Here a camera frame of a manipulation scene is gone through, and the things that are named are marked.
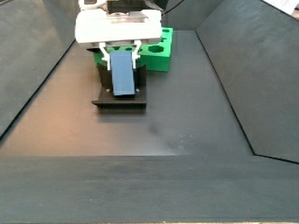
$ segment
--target black object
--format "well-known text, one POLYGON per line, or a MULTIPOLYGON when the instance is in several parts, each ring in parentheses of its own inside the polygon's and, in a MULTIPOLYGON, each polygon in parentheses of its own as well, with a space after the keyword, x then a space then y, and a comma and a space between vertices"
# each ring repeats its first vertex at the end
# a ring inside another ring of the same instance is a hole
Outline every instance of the black object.
POLYGON ((161 10, 165 9, 168 0, 153 0, 153 1, 140 1, 140 0, 117 0, 107 1, 107 11, 108 13, 123 12, 128 13, 129 11, 141 11, 149 10, 152 7, 148 5, 156 4, 161 10))
POLYGON ((112 74, 105 66, 97 64, 101 89, 99 98, 92 103, 101 109, 145 107, 145 65, 135 70, 135 95, 113 95, 112 74))
POLYGON ((97 0, 84 0, 84 4, 95 4, 97 0))

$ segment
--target bin floor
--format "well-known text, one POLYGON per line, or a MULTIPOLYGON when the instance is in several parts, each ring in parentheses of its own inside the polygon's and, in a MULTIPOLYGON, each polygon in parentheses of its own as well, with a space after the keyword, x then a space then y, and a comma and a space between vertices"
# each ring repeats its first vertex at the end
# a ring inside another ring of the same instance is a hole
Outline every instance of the bin floor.
POLYGON ((147 78, 145 111, 100 112, 73 45, 1 141, 0 222, 299 221, 299 166, 252 156, 193 31, 147 78))

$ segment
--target green block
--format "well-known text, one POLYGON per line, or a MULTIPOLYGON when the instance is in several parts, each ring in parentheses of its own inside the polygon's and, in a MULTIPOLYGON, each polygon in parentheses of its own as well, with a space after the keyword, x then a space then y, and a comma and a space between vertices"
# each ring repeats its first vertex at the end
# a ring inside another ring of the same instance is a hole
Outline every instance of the green block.
MULTIPOLYGON (((140 60, 136 62, 137 65, 145 63, 147 70, 168 72, 171 65, 171 54, 172 54, 172 41, 173 41, 173 28, 163 27, 161 42, 156 45, 141 45, 139 50, 140 60)), ((108 47, 107 52, 113 51, 133 51, 133 46, 117 46, 108 47)), ((93 54, 96 64, 103 66, 107 62, 103 61, 103 53, 93 54)))

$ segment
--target hole in green block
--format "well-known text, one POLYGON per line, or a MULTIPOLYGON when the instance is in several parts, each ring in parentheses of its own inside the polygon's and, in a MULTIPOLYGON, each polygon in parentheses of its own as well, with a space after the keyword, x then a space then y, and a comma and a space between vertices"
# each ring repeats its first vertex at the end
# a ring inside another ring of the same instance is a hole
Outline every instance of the hole in green block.
POLYGON ((148 51, 151 53, 161 53, 164 51, 164 48, 159 45, 151 45, 148 46, 148 51))

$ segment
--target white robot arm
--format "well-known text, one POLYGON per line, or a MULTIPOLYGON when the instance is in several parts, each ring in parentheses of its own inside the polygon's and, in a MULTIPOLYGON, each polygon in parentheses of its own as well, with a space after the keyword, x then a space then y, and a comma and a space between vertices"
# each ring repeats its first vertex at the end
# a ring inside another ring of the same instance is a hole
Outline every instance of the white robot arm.
POLYGON ((85 49, 100 49, 109 70, 107 46, 136 46, 132 53, 133 66, 139 59, 141 45, 156 44, 163 36, 161 12, 140 10, 108 14, 107 0, 79 0, 81 12, 77 15, 75 36, 85 49))

